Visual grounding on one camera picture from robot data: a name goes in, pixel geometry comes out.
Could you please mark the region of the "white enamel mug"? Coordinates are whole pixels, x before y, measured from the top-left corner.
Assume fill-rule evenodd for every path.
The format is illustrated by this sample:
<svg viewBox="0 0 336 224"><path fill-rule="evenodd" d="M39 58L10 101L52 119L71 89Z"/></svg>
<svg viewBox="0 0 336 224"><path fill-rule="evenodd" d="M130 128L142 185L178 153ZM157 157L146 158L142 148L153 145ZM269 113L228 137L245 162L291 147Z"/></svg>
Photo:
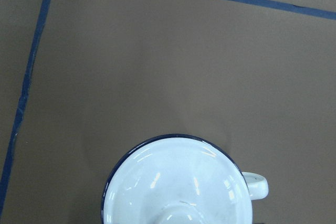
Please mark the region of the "white enamel mug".
<svg viewBox="0 0 336 224"><path fill-rule="evenodd" d="M264 176L250 172L242 172L242 175L247 184L251 200L261 200L268 196L269 187Z"/></svg>

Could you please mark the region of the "white enamel mug lid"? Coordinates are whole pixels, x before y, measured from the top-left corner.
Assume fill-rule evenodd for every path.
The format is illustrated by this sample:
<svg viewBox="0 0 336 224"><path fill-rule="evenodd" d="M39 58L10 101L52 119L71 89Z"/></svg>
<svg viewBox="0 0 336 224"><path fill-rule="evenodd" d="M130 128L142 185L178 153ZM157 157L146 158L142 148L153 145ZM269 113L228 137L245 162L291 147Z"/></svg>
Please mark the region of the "white enamel mug lid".
<svg viewBox="0 0 336 224"><path fill-rule="evenodd" d="M102 223L251 223L247 183L231 157L196 136L160 135L112 169Z"/></svg>

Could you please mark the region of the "brown paper table cover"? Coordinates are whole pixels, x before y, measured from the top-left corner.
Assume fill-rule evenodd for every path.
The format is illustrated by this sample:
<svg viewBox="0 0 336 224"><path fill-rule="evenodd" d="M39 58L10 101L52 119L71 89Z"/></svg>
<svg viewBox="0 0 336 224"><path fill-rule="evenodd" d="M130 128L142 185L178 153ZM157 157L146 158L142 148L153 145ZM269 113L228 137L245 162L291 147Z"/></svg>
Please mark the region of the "brown paper table cover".
<svg viewBox="0 0 336 224"><path fill-rule="evenodd" d="M335 223L335 21L227 0L51 0L1 223L99 223L151 137L265 176L256 223Z"/></svg>

